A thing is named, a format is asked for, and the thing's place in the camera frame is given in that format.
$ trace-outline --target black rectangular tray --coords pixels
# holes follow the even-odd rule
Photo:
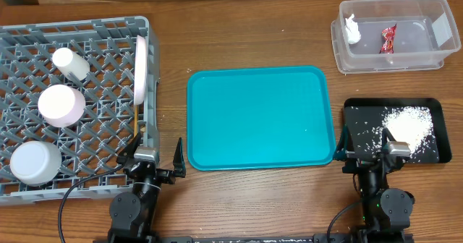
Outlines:
[[[451,149],[446,123],[443,118],[442,106],[434,98],[350,98],[346,100],[343,112],[344,123],[349,129],[355,153],[367,151],[364,146],[372,141],[371,129],[382,125],[383,116],[381,113],[385,108],[406,106],[429,108],[433,122],[433,134],[426,137],[429,150],[424,150],[424,153],[411,159],[409,163],[448,163],[451,160]],[[362,134],[359,128],[369,130],[369,135],[358,135],[359,133]]]

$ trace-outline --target transparent bin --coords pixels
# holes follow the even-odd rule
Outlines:
[[[351,14],[361,39],[347,43]],[[397,24],[393,54],[379,54],[382,30]],[[334,57],[341,73],[439,69],[462,44],[447,0],[355,0],[339,5],[331,23]]]

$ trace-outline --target teal rectangular tray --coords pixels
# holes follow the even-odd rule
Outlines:
[[[201,171],[319,166],[335,137],[316,67],[198,72],[188,82],[187,153]]]

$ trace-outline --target white paper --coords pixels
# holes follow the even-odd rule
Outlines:
[[[445,12],[433,22],[433,31],[439,47],[452,37],[449,20]]]

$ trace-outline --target dish rack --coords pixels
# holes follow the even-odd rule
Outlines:
[[[61,199],[81,178],[116,167],[116,155],[134,136],[133,82],[136,37],[148,44],[147,90],[138,126],[145,126],[143,146],[158,148],[156,86],[159,43],[145,17],[14,25],[0,27],[0,205]],[[83,81],[66,78],[51,55],[67,47],[86,58]],[[37,107],[47,87],[63,84],[85,96],[85,110],[72,126],[48,125]],[[58,175],[40,187],[23,184],[12,174],[14,150],[31,140],[52,142],[61,151]],[[129,191],[125,174],[102,176],[75,189],[69,197],[105,198]]]

